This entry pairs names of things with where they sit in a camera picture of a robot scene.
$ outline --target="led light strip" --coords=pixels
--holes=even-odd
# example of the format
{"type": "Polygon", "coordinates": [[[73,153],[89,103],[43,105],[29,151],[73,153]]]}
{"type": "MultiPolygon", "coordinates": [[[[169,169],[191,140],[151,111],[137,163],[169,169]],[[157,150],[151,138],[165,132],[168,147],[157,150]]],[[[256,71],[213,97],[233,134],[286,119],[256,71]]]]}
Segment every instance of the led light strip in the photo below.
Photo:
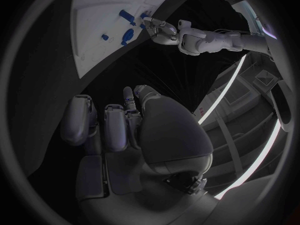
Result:
{"type": "Polygon", "coordinates": [[[205,119],[207,119],[207,117],[213,112],[213,110],[215,110],[215,108],[218,106],[219,102],[222,100],[222,98],[225,96],[225,94],[227,93],[227,91],[229,90],[230,86],[233,84],[234,80],[236,79],[244,61],[245,61],[246,55],[243,56],[232,76],[232,78],[229,80],[229,82],[227,83],[225,89],[221,92],[220,96],[216,99],[216,101],[213,103],[213,105],[208,109],[208,111],[204,114],[204,116],[198,121],[198,123],[201,125],[205,119]]]}
{"type": "Polygon", "coordinates": [[[269,35],[270,37],[272,37],[272,38],[274,38],[274,39],[277,39],[277,37],[275,37],[273,34],[267,32],[266,29],[264,29],[264,27],[262,27],[262,31],[263,31],[265,34],[269,35]]]}
{"type": "Polygon", "coordinates": [[[220,200],[229,189],[236,188],[236,187],[242,185],[254,173],[254,171],[260,166],[260,164],[263,162],[263,160],[267,156],[268,152],[270,151],[271,147],[273,146],[274,141],[279,133],[280,128],[281,128],[281,124],[279,122],[279,119],[277,119],[274,130],[273,130],[269,140],[267,141],[265,147],[263,148],[262,152],[259,154],[258,158],[248,168],[248,170],[241,177],[239,177],[239,179],[237,179],[232,185],[230,185],[224,191],[222,191],[218,195],[216,195],[215,196],[216,199],[220,200]]]}

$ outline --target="white panel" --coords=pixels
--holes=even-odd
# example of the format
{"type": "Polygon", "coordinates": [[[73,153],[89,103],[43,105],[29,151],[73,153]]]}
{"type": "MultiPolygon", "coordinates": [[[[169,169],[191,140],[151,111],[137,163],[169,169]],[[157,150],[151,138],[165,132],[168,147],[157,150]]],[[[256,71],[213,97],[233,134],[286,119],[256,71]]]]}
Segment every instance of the white panel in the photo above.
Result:
{"type": "Polygon", "coordinates": [[[130,43],[137,39],[142,29],[142,13],[149,16],[165,0],[73,0],[71,8],[71,42],[79,78],[111,55],[121,45],[123,35],[134,30],[130,43]],[[125,10],[134,16],[136,26],[119,16],[125,10]]]}

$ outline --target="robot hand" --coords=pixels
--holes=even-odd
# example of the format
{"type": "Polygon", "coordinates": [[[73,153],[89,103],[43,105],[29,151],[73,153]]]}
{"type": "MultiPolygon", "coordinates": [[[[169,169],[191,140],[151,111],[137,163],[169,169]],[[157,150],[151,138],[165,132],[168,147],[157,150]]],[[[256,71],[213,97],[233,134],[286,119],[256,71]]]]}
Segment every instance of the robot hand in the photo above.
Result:
{"type": "Polygon", "coordinates": [[[179,51],[191,56],[201,53],[216,53],[222,49],[240,52],[243,49],[270,55],[267,42],[263,36],[241,35],[236,31],[218,33],[191,28],[190,21],[179,20],[176,28],[165,21],[144,17],[146,29],[153,42],[163,45],[177,45],[179,51]]]}

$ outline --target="robotic arm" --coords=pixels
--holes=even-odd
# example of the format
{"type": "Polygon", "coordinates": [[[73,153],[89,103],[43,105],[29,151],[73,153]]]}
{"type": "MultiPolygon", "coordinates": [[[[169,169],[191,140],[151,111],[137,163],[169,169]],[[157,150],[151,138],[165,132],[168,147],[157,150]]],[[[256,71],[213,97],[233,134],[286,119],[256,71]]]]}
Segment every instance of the robotic arm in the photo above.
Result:
{"type": "Polygon", "coordinates": [[[176,28],[165,21],[144,17],[146,29],[153,42],[162,45],[177,45],[179,51],[191,56],[222,49],[240,52],[243,49],[271,55],[265,38],[261,35],[242,35],[236,31],[219,33],[192,28],[190,21],[179,20],[176,28]]]}

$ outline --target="white robotic arm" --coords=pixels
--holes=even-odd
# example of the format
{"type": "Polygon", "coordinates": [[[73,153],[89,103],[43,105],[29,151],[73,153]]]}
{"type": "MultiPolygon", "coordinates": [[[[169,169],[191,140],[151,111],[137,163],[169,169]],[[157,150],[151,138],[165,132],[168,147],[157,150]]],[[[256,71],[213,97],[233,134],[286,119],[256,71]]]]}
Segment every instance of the white robotic arm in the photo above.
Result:
{"type": "Polygon", "coordinates": [[[222,49],[240,52],[243,49],[271,55],[266,39],[260,35],[242,35],[236,31],[219,33],[191,28],[190,21],[179,20],[176,28],[155,18],[145,17],[145,26],[153,42],[163,45],[177,45],[179,51],[191,56],[222,49]]]}

